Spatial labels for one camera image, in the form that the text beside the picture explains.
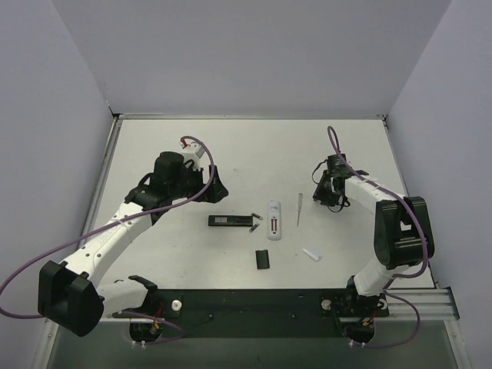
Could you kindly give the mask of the black remote control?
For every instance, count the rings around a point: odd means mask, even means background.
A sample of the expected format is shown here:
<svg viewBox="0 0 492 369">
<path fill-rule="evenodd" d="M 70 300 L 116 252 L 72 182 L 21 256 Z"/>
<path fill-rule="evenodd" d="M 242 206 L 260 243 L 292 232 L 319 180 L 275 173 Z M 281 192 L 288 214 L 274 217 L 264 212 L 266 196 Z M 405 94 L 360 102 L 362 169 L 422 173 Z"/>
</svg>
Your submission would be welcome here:
<svg viewBox="0 0 492 369">
<path fill-rule="evenodd" d="M 252 227 L 251 215 L 209 215 L 209 227 Z"/>
</svg>

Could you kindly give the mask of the clear handle screwdriver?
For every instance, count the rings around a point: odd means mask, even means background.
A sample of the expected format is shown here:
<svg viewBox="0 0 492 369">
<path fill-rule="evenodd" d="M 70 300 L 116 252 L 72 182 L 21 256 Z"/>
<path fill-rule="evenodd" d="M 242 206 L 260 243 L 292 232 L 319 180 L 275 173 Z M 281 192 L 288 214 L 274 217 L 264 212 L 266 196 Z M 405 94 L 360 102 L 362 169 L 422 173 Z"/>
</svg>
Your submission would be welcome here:
<svg viewBox="0 0 492 369">
<path fill-rule="evenodd" d="M 298 202 L 297 202 L 297 219 L 296 219 L 296 227 L 299 227 L 301 211 L 303 206 L 304 194 L 298 193 Z"/>
</svg>

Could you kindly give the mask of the white remote control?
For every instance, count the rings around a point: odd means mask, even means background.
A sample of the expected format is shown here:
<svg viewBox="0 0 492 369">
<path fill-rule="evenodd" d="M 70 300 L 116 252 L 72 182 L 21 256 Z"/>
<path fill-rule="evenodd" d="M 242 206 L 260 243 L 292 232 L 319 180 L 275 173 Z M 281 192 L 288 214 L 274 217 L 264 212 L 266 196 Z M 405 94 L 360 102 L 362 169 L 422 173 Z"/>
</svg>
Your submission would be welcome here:
<svg viewBox="0 0 492 369">
<path fill-rule="evenodd" d="M 279 201 L 269 201 L 267 238 L 269 241 L 280 241 L 282 235 L 281 203 Z"/>
</svg>

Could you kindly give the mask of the white battery cover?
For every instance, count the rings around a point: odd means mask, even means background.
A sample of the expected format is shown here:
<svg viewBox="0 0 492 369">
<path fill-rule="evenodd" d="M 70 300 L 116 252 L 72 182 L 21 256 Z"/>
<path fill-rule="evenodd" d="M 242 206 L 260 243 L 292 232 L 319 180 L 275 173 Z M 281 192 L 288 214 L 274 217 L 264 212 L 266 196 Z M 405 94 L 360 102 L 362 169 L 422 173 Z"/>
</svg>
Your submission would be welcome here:
<svg viewBox="0 0 492 369">
<path fill-rule="evenodd" d="M 303 252 L 313 261 L 318 262 L 319 260 L 321 260 L 321 256 L 319 254 L 314 253 L 309 249 L 303 248 Z"/>
</svg>

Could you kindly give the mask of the black battery cover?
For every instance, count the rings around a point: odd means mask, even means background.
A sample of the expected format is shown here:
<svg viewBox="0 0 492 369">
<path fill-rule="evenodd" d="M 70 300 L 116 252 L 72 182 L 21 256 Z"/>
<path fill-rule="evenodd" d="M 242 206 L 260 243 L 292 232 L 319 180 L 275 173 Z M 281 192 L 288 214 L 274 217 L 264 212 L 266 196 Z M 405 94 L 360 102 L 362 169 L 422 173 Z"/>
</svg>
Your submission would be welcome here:
<svg viewBox="0 0 492 369">
<path fill-rule="evenodd" d="M 268 250 L 256 250 L 255 257 L 258 270 L 267 270 L 270 268 Z"/>
</svg>

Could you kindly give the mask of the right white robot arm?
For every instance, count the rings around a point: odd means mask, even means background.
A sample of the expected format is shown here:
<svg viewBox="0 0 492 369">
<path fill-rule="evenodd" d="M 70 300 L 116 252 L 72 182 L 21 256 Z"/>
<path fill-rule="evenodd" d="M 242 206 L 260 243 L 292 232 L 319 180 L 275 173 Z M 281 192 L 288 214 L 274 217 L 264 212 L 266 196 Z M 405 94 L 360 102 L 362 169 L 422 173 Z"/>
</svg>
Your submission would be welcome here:
<svg viewBox="0 0 492 369">
<path fill-rule="evenodd" d="M 374 257 L 349 278 L 344 304 L 350 311 L 375 307 L 393 280 L 422 275 L 434 256 L 427 203 L 378 184 L 366 171 L 352 171 L 345 155 L 328 156 L 313 200 L 338 213 L 357 202 L 374 216 Z"/>
</svg>

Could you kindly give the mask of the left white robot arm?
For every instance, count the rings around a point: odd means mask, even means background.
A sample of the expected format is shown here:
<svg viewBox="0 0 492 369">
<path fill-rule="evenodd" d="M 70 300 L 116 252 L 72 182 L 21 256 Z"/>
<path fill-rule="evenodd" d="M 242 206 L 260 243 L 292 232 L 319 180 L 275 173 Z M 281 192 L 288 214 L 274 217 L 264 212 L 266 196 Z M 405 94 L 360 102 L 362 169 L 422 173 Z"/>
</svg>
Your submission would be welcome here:
<svg viewBox="0 0 492 369">
<path fill-rule="evenodd" d="M 39 272 L 38 312 L 73 334 L 84 337 L 105 315 L 132 308 L 141 316 L 155 312 L 156 287 L 139 276 L 114 285 L 101 280 L 123 251 L 163 214 L 191 201 L 218 203 L 228 190 L 215 164 L 203 179 L 200 165 L 210 151 L 193 141 L 180 152 L 163 151 L 154 169 L 131 189 L 105 226 L 63 261 L 48 261 Z"/>
</svg>

